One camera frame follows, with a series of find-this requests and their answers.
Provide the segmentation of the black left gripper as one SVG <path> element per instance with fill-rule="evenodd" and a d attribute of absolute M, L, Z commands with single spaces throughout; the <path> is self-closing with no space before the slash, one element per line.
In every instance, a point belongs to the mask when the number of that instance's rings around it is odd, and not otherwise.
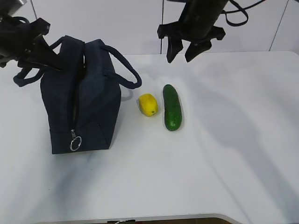
<path fill-rule="evenodd" d="M 0 15 L 0 66 L 9 61 L 18 61 L 20 68 L 53 68 L 62 70 L 63 61 L 54 49 L 62 43 L 63 37 L 48 45 L 45 35 L 50 24 L 42 18 L 29 22 L 28 19 L 8 14 Z"/>

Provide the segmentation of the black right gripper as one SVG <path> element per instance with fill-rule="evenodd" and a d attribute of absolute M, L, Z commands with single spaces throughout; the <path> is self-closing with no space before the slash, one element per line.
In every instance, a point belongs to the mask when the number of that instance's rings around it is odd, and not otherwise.
<path fill-rule="evenodd" d="M 226 33 L 214 24 L 226 4 L 226 0 L 187 0 L 177 21 L 159 25 L 158 38 L 168 38 L 167 61 L 171 63 L 183 49 L 183 40 L 191 42 L 185 53 L 187 62 L 209 50 L 211 39 L 222 40 Z"/>

